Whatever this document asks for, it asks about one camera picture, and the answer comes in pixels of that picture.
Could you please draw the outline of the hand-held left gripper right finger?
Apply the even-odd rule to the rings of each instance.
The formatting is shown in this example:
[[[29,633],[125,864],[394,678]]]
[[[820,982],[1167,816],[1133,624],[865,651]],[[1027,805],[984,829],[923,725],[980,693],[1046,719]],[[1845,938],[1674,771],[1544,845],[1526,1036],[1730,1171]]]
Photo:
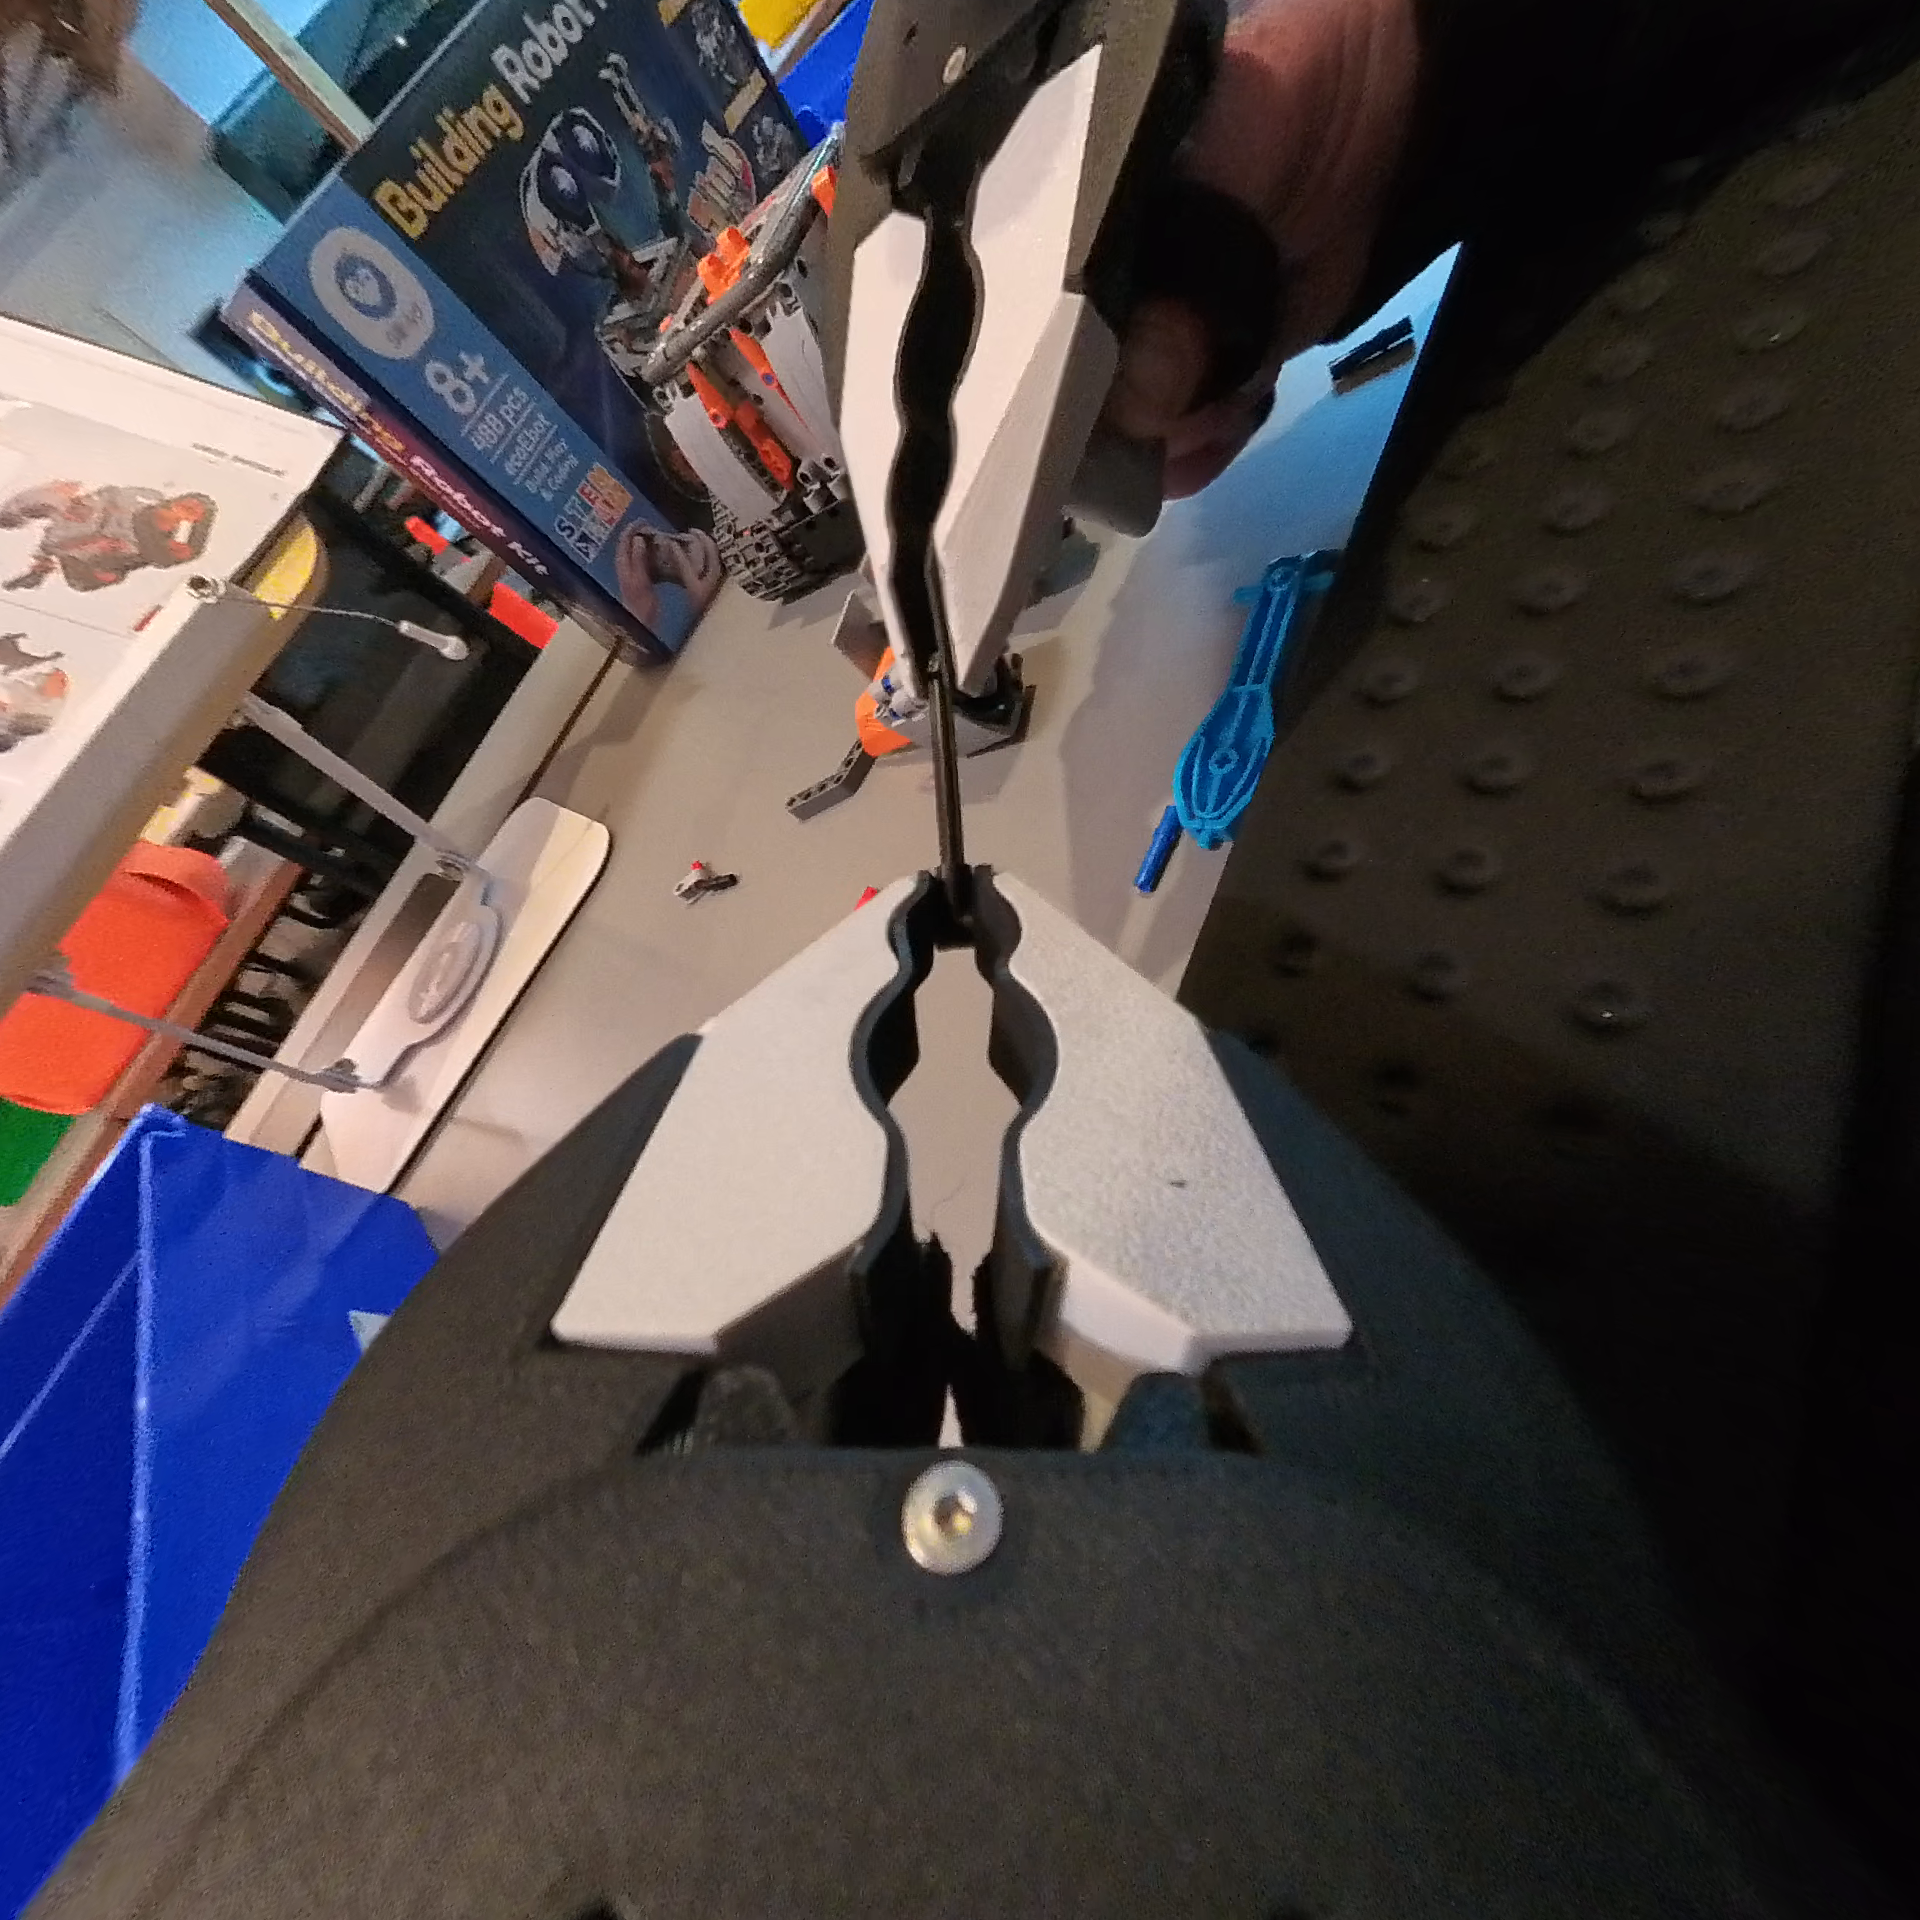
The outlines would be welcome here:
[[[984,1065],[1016,1095],[974,1276],[969,1441],[1079,1441],[1086,1408],[1221,1359],[1343,1353],[1331,1293],[1214,1036],[1027,879],[974,864]]]

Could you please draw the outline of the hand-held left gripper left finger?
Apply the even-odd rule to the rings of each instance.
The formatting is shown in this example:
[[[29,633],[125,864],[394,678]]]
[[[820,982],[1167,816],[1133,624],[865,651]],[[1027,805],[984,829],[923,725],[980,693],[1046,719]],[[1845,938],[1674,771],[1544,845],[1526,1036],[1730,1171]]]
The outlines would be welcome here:
[[[936,935],[941,879],[887,879],[691,1036],[557,1345],[763,1366],[825,1441],[941,1441],[941,1265],[894,1122]]]

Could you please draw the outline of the grey wheel module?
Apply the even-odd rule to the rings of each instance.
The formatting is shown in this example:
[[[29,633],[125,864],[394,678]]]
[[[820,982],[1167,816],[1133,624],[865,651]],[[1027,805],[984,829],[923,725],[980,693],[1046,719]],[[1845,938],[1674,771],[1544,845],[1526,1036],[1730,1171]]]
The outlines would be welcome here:
[[[1092,559],[1102,559],[1092,525],[1066,514],[1016,633],[1037,633],[1037,614],[1056,614],[1092,571]],[[887,650],[865,559],[861,559],[855,592],[842,605],[831,651],[865,671],[865,684],[855,702],[855,745],[842,752],[842,768],[825,782],[785,792],[796,821],[820,821],[825,805],[855,801],[877,760],[936,745],[929,702],[909,693],[909,671]],[[1003,651],[984,693],[956,702],[956,752],[957,760],[1003,752],[1003,745],[1027,742],[1027,719],[1036,719],[1036,678],[1027,678],[1021,651]]]

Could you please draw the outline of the black toy axle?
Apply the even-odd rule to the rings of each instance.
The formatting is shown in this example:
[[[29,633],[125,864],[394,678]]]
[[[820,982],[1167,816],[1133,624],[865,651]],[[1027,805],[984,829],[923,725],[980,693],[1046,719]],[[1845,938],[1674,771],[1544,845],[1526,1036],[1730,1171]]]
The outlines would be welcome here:
[[[929,752],[936,752],[936,841],[941,841],[941,860],[969,860],[969,801],[957,801],[957,735],[956,735],[946,650],[929,651]]]

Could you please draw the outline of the blue storage bin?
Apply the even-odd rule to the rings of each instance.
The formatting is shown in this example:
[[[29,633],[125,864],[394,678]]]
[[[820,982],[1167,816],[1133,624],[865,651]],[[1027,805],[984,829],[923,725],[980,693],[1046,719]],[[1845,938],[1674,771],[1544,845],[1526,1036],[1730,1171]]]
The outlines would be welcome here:
[[[855,58],[855,45],[814,45],[796,71],[777,71],[777,102],[807,149],[850,122]]]
[[[310,1433],[435,1265],[417,1214],[132,1114],[0,1318],[0,1914],[125,1783]]]

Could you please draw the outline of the person's right hand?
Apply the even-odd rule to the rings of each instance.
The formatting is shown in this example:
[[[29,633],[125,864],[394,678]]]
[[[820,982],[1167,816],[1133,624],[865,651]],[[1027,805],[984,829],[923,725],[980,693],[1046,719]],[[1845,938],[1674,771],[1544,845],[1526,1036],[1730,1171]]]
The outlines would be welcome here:
[[[1419,111],[1412,0],[1240,10],[1189,173],[1257,223],[1279,253],[1279,304],[1257,364],[1207,391],[1214,318],[1197,294],[1151,294],[1120,332],[1110,419],[1160,440],[1160,493],[1207,493],[1257,435],[1279,364],[1343,341],[1375,303],[1375,250]]]

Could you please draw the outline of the grey orange tracked toy robot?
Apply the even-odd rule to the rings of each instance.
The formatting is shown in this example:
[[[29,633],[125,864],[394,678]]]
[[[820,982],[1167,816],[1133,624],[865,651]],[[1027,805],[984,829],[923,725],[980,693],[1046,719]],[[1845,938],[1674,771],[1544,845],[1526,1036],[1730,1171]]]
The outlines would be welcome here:
[[[641,361],[674,453],[704,493],[723,564],[763,603],[803,603],[865,559],[825,391],[825,223],[842,125],[723,228]]]

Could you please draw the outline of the white round stand base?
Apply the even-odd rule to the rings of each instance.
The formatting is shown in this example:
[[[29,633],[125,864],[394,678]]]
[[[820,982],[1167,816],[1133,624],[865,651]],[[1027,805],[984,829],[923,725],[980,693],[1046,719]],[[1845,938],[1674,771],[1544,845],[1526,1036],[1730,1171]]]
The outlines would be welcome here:
[[[404,965],[386,982],[386,995],[375,1001],[337,1058],[354,1095],[386,1086],[404,1065],[404,1051],[417,1051],[469,1014],[469,1001],[491,971],[510,924],[491,885],[497,879],[487,864],[469,864],[454,879],[450,905],[435,912]]]

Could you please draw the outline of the dark blue toy kit box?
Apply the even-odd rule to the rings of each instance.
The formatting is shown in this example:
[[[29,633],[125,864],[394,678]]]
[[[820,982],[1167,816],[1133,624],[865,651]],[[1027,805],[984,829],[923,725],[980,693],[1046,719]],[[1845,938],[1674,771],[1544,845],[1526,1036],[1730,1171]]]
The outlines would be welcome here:
[[[217,318],[534,592],[663,668],[730,564],[641,364],[796,158],[739,10],[473,10]]]

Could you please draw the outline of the white ball tipped rod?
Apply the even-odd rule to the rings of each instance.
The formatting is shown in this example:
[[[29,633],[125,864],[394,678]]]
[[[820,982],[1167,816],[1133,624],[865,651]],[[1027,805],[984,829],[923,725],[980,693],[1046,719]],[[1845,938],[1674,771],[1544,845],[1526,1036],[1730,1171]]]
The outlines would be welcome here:
[[[206,571],[186,571],[186,592],[206,603],[206,605],[259,605],[272,620],[310,620],[310,614],[332,614],[332,620],[357,620],[357,624],[386,624],[437,662],[469,662],[469,642],[462,633],[437,633],[437,624],[417,624],[417,620],[394,620],[394,614],[357,614],[357,605],[310,605],[310,603],[264,603],[254,585],[234,585],[234,580],[206,580]]]

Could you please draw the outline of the black perforated mat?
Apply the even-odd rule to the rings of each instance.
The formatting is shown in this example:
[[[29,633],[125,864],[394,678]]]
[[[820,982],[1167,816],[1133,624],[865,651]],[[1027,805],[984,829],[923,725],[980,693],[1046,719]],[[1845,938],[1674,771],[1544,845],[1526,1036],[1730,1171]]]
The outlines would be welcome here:
[[[1526,1318],[1913,1914],[1913,45],[1451,258],[1183,1001]]]

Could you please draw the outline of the green box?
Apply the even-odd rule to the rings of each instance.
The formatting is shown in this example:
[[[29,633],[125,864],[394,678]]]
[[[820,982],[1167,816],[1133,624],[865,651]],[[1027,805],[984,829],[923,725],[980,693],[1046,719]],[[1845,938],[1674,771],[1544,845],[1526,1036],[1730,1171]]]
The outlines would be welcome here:
[[[0,1103],[0,1209],[17,1209],[36,1195],[39,1169],[70,1140],[70,1130],[71,1130],[71,1114],[39,1114],[39,1109]]]

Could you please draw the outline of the white instruction sheet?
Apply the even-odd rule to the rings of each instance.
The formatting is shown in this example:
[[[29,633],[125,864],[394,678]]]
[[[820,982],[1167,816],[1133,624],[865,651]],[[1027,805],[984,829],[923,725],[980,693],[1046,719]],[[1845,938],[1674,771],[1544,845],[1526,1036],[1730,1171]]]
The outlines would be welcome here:
[[[53,330],[0,318],[0,440],[39,448],[80,478],[214,493],[217,525],[196,571],[243,580],[324,474],[337,428]],[[0,792],[36,782],[47,745],[0,760]]]

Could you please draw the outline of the open instruction booklet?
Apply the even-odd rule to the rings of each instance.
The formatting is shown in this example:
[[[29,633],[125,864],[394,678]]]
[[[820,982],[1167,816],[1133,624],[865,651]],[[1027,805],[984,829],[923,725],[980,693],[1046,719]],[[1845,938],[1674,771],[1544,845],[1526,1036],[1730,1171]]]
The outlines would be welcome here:
[[[217,525],[214,493],[80,478],[0,440],[0,752],[36,760],[140,651]]]

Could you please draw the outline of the light blue toy frame piece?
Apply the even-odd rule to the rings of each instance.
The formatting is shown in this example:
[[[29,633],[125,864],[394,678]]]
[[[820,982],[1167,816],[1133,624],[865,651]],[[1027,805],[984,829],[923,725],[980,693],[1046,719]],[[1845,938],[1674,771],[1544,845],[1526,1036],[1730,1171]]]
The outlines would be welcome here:
[[[1250,592],[1231,668],[1174,760],[1174,821],[1197,855],[1221,855],[1257,792],[1267,752],[1279,742],[1279,668],[1331,571],[1343,546],[1311,546],[1267,559],[1257,585]]]

